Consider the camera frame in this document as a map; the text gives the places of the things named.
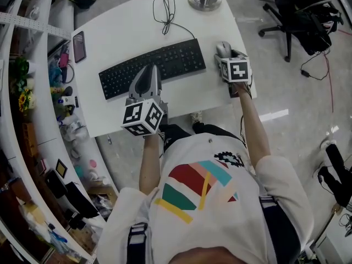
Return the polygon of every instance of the picture frame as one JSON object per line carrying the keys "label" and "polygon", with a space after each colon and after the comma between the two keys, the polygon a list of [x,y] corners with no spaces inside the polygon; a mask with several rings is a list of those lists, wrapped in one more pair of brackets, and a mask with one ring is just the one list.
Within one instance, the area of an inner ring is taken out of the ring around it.
{"label": "picture frame", "polygon": [[57,173],[59,173],[59,175],[62,178],[65,178],[67,167],[66,167],[66,165],[63,164],[63,162],[60,159],[57,160],[55,170]]}

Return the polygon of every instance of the white desk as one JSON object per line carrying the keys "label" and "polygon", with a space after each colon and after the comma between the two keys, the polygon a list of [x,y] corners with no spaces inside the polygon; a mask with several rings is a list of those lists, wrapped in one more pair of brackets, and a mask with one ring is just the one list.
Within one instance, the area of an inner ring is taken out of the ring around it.
{"label": "white desk", "polygon": [[[85,36],[87,57],[78,64],[72,64],[91,137],[121,130],[127,97],[126,93],[106,101],[99,72],[143,53],[192,38],[186,30],[175,25],[171,25],[169,33],[164,36],[161,32],[163,24],[153,19],[152,2],[126,2],[72,33],[73,37],[83,31]],[[217,10],[209,13],[196,11],[187,0],[175,2],[174,22],[189,29],[198,39],[206,70],[162,83],[161,97],[168,102],[169,116],[177,117],[231,103],[228,86],[218,76],[215,66],[216,44],[227,41],[235,50],[246,53],[246,49],[227,1],[223,0]],[[155,14],[157,19],[165,20],[162,0],[155,1]],[[256,97],[255,85],[252,86],[252,95]]]}

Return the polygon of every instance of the black keyboard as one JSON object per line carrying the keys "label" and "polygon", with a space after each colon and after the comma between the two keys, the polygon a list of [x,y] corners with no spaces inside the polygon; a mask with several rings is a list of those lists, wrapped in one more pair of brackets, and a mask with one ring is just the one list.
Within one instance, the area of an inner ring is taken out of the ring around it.
{"label": "black keyboard", "polygon": [[137,73],[147,64],[158,66],[161,80],[206,68],[197,39],[162,47],[100,72],[105,99],[128,92]]}

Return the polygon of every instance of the pink round object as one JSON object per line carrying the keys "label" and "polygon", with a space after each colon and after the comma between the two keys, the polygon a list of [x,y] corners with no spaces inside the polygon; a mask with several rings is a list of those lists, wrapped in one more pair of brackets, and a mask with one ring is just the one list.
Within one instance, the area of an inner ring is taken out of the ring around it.
{"label": "pink round object", "polygon": [[90,166],[93,167],[93,168],[96,168],[96,167],[97,167],[97,163],[96,163],[96,161],[95,161],[94,159],[89,160],[89,164],[90,164]]}

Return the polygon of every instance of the shirt sleeve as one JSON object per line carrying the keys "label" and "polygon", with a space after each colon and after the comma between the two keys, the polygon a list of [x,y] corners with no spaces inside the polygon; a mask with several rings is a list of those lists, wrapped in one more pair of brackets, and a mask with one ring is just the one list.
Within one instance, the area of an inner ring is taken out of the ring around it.
{"label": "shirt sleeve", "polygon": [[146,198],[142,192],[123,188],[118,196],[117,202],[111,212],[109,219],[98,242],[97,258],[100,264],[122,263],[125,259],[126,236],[138,210]]}
{"label": "shirt sleeve", "polygon": [[303,249],[313,231],[314,218],[292,164],[284,157],[266,156],[259,160],[255,172],[268,194],[277,198],[292,222]]}

